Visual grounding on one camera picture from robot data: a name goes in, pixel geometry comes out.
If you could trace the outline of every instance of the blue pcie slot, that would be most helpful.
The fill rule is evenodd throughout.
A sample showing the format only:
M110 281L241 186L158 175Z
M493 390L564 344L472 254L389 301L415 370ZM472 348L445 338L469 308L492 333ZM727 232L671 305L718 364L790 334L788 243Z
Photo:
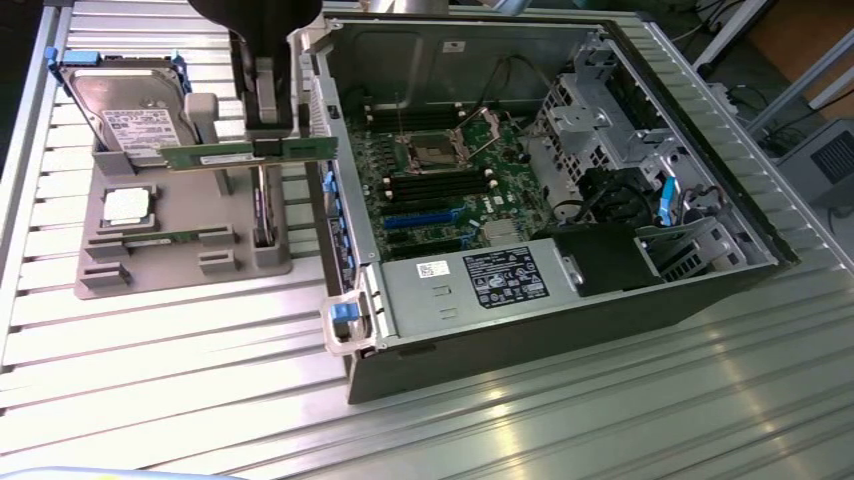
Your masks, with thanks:
M439 223L452 223L456 221L460 210L461 209L453 209L439 213L387 217L383 220L383 227L385 230L393 230L395 228L411 228L424 225L436 225Z

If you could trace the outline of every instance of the metal workbench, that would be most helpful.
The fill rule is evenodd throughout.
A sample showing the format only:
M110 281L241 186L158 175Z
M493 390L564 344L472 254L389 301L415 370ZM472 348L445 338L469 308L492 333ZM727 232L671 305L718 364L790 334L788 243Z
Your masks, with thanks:
M289 275L74 298L92 134L45 76L44 46L178 48L194 90L222 99L224 138L241 134L240 104L225 32L184 3L45 8L0 190L0 473L85 465L250 479L854 474L854 265L657 28L607 16L714 132L803 263L673 328L348 406L343 362L321 343L300 168L285 171Z

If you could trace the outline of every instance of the white label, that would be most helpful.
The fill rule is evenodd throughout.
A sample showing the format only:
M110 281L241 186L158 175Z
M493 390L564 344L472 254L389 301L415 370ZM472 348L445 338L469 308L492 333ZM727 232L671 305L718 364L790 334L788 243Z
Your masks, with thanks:
M437 277L451 273L451 270L448 269L448 262L444 260L439 262L419 263L416 266L419 278Z
M444 42L441 44L441 53L461 53L465 51L465 42Z
M168 238L158 238L157 240L140 240L138 242L126 242L124 246L128 248L134 248L149 247L152 245L168 245L169 243L172 243L172 240L169 240Z
M104 110L101 113L128 158L156 157L157 149L180 145L168 110Z
M208 155L198 157L201 165L218 165L221 163L241 163L259 160L250 153L232 153L228 155Z

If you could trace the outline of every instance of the pcie slot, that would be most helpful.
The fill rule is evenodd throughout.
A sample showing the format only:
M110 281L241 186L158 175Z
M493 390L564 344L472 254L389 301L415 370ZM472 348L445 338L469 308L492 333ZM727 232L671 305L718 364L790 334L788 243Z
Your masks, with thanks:
M392 247L389 253L393 258L420 257L444 252L455 252L460 249L460 245L460 239L455 238L452 240L441 240L439 242Z
M381 215L401 215L405 213L421 213L432 210L445 210L451 208L451 202L440 199L423 200L420 202L388 203L380 207Z
M424 225L437 225L440 223L453 223L459 215L459 209L447 212L424 213L420 215L407 215L401 217L387 217L383 220L383 227L387 230L395 228L421 227Z

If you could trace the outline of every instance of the power supply label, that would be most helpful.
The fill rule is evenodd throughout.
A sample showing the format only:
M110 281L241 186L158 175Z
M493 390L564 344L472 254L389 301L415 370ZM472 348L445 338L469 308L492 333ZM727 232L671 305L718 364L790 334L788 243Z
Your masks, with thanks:
M503 307L548 296L528 247L471 255L463 262L481 307Z

